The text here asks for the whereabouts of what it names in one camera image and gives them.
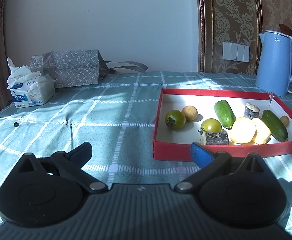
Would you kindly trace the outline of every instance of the kettle spout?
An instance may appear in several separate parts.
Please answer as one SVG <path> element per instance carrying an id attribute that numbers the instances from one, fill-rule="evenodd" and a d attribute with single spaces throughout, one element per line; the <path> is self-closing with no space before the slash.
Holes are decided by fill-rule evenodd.
<path id="1" fill-rule="evenodd" d="M 265 33 L 259 33 L 261 43 L 264 43 Z"/>

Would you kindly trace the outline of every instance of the blue gripper pad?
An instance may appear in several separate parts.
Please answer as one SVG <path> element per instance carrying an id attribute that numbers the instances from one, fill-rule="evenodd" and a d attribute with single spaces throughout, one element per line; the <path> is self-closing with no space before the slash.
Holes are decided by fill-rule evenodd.
<path id="1" fill-rule="evenodd" d="M 190 156 L 196 165 L 202 169 L 214 160 L 213 153 L 193 142 L 190 146 Z"/>

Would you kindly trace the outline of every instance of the light switch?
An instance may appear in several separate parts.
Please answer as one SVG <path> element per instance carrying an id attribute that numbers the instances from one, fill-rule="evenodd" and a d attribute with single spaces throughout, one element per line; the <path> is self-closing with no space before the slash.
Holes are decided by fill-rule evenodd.
<path id="1" fill-rule="evenodd" d="M 244 46 L 245 50 L 244 50 L 244 62 L 249 62 L 249 46 Z"/>
<path id="2" fill-rule="evenodd" d="M 249 46 L 223 42 L 223 59 L 249 62 Z"/>
<path id="3" fill-rule="evenodd" d="M 245 46 L 238 44 L 236 61 L 244 61 L 244 50 L 245 50 Z"/>
<path id="4" fill-rule="evenodd" d="M 230 60 L 231 43 L 223 42 L 223 59 Z"/>
<path id="5" fill-rule="evenodd" d="M 230 60 L 237 60 L 238 44 L 231 43 Z"/>

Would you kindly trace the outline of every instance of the tablecloth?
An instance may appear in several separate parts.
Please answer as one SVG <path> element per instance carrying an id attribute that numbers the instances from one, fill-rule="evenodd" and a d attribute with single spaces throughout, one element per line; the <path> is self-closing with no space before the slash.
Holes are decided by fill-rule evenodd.
<path id="1" fill-rule="evenodd" d="M 48 157 L 85 141 L 93 156 L 83 170 L 112 183 L 169 183 L 198 171 L 193 162 L 156 161 L 154 120 L 161 88 L 262 92 L 255 76 L 230 73 L 149 72 L 107 75 L 98 85 L 59 89 L 48 103 L 0 112 L 0 186 L 26 152 Z M 280 98 L 292 110 L 292 93 Z M 266 159 L 288 203 L 279 224 L 292 235 L 292 154 Z"/>

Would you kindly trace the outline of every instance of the blue electric kettle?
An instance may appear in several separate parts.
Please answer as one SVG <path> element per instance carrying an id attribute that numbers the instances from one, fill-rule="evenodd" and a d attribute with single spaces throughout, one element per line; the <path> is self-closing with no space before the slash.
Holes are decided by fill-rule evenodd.
<path id="1" fill-rule="evenodd" d="M 284 96 L 292 82 L 292 37 L 276 31 L 260 33 L 261 54 L 257 70 L 256 86 Z"/>

